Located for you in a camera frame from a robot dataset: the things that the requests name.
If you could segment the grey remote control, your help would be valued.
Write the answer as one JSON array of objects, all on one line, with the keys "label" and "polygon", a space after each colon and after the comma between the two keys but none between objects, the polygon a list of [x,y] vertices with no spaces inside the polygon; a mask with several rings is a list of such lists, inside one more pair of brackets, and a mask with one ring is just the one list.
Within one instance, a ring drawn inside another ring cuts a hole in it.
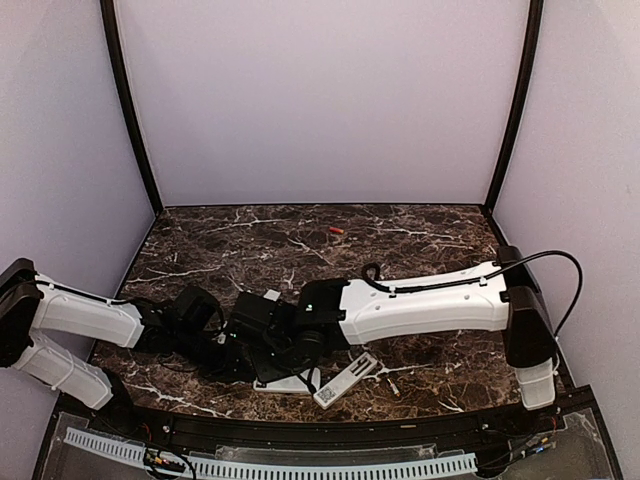
[{"label": "grey remote control", "polygon": [[296,376],[286,377],[269,383],[253,382],[253,389],[257,392],[279,394],[305,394],[308,393],[306,384]]}]

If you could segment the white slim remote control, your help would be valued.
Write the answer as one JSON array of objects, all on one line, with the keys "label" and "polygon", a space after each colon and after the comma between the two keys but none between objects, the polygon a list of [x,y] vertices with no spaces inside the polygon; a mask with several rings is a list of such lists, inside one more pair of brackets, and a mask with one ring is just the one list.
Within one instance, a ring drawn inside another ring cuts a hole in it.
[{"label": "white slim remote control", "polygon": [[312,395],[313,401],[326,410],[358,385],[367,375],[381,366],[381,362],[368,352],[362,353]]}]

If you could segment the grey remote battery cover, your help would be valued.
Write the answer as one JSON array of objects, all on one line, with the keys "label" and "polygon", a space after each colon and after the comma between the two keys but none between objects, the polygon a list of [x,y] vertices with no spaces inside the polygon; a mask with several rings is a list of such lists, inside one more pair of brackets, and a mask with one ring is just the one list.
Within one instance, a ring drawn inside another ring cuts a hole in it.
[{"label": "grey remote battery cover", "polygon": [[272,289],[269,289],[264,294],[264,298],[265,299],[270,300],[270,301],[274,301],[274,302],[278,301],[280,296],[281,296],[281,293],[279,291],[272,290]]}]

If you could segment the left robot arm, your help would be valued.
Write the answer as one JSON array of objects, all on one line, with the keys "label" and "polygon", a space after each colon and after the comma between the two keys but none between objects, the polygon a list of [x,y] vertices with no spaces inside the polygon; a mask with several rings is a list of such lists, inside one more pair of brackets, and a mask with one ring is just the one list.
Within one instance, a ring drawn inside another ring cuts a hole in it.
[{"label": "left robot arm", "polygon": [[141,415],[126,402],[121,382],[51,340],[47,331],[143,353],[178,354],[216,382],[252,381],[241,349],[207,332],[213,318],[224,318],[218,300],[196,286],[163,302],[117,300],[59,284],[39,274],[31,260],[19,258],[1,274],[1,365],[102,409],[107,425],[120,436],[131,436],[141,427]]}]

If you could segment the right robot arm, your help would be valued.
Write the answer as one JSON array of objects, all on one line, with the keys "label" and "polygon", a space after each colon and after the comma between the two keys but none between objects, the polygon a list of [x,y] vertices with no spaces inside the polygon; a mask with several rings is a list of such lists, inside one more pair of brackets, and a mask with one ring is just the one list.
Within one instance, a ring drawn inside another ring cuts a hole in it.
[{"label": "right robot arm", "polygon": [[529,256],[515,246],[499,248],[495,260],[445,274],[384,281],[376,263],[359,278],[307,283],[297,304],[269,292],[241,293],[224,332],[247,347],[255,385],[276,393],[305,389],[322,408],[332,406],[376,364],[364,353],[326,385],[316,369],[320,359],[373,341],[454,330],[500,332],[514,370],[521,402],[510,424],[534,432],[556,399],[554,374],[560,330],[551,325],[530,263],[560,257],[560,250]]}]

